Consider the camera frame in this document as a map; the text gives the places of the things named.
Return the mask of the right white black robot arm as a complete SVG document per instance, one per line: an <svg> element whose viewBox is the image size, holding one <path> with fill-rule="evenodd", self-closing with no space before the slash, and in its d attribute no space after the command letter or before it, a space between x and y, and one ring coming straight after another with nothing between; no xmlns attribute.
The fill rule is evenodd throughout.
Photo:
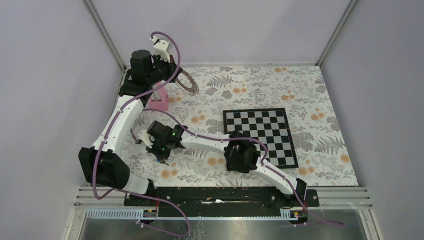
<svg viewBox="0 0 424 240"><path fill-rule="evenodd" d="M188 128L180 123L174 127L153 121L147 129L140 130L137 137L146 145L146 150L159 162L168 159L175 149L200 149L222 154L232 170L243 174L255 174L273 184L293 206L307 199L307 183L294 177L266 160L269 151L261 153L264 146L259 140L231 134L216 135Z"/></svg>

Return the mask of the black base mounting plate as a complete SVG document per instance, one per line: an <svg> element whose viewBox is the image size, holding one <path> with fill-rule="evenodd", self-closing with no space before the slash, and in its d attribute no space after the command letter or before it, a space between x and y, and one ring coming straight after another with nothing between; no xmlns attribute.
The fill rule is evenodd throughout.
<svg viewBox="0 0 424 240"><path fill-rule="evenodd" d="M159 187L149 186L148 198L130 195L124 199L126 207L151 207L223 214L258 213L260 209L303 208L297 198L283 194L275 186L248 187Z"/></svg>

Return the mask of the pink metronome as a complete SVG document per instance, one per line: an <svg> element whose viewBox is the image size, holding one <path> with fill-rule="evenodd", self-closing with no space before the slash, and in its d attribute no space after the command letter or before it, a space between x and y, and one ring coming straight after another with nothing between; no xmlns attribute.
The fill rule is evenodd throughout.
<svg viewBox="0 0 424 240"><path fill-rule="evenodd" d="M165 87L155 90L149 100L149 107L152 109L168 111L169 109L169 94Z"/></svg>

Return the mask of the blue headed key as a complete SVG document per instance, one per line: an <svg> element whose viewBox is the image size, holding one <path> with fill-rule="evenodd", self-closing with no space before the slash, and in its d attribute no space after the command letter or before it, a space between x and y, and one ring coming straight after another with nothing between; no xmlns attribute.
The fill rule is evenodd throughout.
<svg viewBox="0 0 424 240"><path fill-rule="evenodd" d="M166 165L166 166L169 166L169 165L170 165L169 163L167 163L167 161L166 161L165 159L160 159L160 160L158 160L158 162L159 162L160 164L164 164L164 165Z"/></svg>

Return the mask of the black white chessboard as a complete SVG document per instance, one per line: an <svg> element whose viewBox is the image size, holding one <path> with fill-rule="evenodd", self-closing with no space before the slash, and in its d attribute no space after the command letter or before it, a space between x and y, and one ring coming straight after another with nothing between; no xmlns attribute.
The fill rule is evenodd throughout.
<svg viewBox="0 0 424 240"><path fill-rule="evenodd" d="M279 169L299 167L285 108L232 109L223 112L225 134L238 131L263 143L266 160Z"/></svg>

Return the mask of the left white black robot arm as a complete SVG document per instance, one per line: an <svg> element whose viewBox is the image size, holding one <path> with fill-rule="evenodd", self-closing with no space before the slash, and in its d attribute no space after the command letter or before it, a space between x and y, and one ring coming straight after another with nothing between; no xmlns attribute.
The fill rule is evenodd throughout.
<svg viewBox="0 0 424 240"><path fill-rule="evenodd" d="M106 127L90 147L82 147L78 153L88 183L136 193L136 199L144 206L154 202L155 192L148 187L150 180L131 173L121 159L122 146L134 121L147 105L151 90L161 81L173 82L179 73L181 69L172 55L165 61L148 50L136 50L131 54L130 68L125 73Z"/></svg>

